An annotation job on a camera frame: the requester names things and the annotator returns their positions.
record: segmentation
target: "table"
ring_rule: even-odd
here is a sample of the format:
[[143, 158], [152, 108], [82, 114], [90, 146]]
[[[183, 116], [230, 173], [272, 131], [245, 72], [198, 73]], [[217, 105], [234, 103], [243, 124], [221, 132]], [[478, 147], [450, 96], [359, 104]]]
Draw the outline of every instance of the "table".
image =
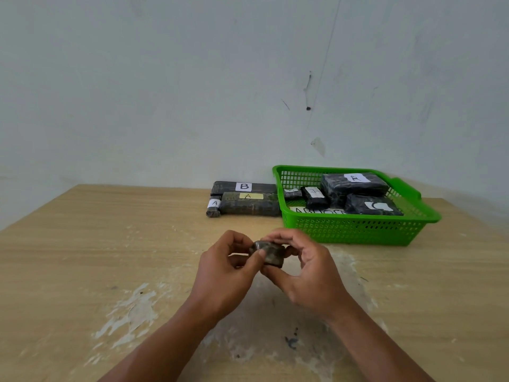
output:
[[[509, 242], [425, 201], [443, 219], [408, 247], [328, 248], [349, 291], [437, 380], [507, 381]], [[207, 202], [201, 189], [78, 185], [0, 232], [0, 379], [98, 379], [182, 304], [222, 232], [282, 226], [209, 219]], [[182, 380], [362, 380], [327, 327], [258, 276]]]

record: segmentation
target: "person's right hand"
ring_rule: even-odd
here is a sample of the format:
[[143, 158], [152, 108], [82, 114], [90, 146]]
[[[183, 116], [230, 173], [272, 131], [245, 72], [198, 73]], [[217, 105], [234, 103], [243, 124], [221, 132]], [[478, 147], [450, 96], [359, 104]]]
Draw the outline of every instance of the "person's right hand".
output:
[[286, 257], [298, 256], [302, 271], [290, 276], [277, 267], [265, 265], [262, 274], [279, 287], [297, 306], [310, 310], [328, 321], [353, 302], [329, 250], [298, 229], [279, 228], [262, 238], [276, 244], [288, 244]]

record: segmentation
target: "package wrapped in black tape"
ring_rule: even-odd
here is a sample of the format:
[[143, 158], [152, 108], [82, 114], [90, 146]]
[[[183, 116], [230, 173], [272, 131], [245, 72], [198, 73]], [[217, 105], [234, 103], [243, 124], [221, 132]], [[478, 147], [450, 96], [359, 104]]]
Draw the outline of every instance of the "package wrapped in black tape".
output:
[[394, 202], [387, 197], [359, 196], [348, 194], [345, 211], [349, 214], [370, 214], [377, 216], [402, 216]]
[[210, 196], [209, 205], [207, 206], [207, 217], [220, 217], [220, 206], [221, 206], [221, 197], [220, 196]]
[[331, 208], [342, 208], [347, 194], [384, 197], [389, 185], [373, 173], [332, 173], [322, 175], [321, 189]]
[[211, 196], [222, 196], [224, 192], [277, 193], [277, 187], [269, 183], [216, 181]]
[[263, 249], [267, 253], [264, 261], [265, 264], [273, 265], [278, 268], [283, 267], [284, 253], [286, 251], [284, 246], [268, 241], [255, 241], [251, 245], [251, 248], [249, 248], [249, 255], [251, 256], [260, 249]]
[[220, 211], [221, 214], [281, 215], [275, 193], [224, 192]]
[[302, 190], [300, 189], [283, 189], [283, 195], [285, 201], [295, 201], [302, 199]]
[[311, 210], [324, 210], [329, 207], [329, 201], [316, 186], [302, 186], [302, 197], [306, 200], [306, 207]]

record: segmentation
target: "person's left hand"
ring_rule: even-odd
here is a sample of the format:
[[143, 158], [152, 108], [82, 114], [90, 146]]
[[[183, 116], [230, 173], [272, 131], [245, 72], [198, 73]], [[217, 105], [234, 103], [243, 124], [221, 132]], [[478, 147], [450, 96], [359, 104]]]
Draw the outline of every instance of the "person's left hand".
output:
[[262, 268], [266, 253], [258, 250], [251, 257], [232, 253], [249, 253], [252, 244], [246, 235], [226, 231], [202, 253], [191, 295], [185, 304], [213, 318], [214, 324], [237, 308]]

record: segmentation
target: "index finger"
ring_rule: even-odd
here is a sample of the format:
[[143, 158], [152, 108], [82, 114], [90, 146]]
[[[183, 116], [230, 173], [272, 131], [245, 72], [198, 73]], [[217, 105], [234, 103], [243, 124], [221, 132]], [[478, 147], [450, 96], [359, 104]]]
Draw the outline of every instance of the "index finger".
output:
[[276, 244], [291, 245], [297, 250], [302, 250], [313, 244], [313, 240], [303, 231], [287, 228], [274, 229], [267, 236], [262, 238], [262, 240], [274, 242]]
[[220, 251], [224, 251], [226, 256], [232, 253], [249, 253], [249, 248], [253, 244], [251, 238], [243, 233], [235, 231], [226, 231], [220, 239], [214, 244]]

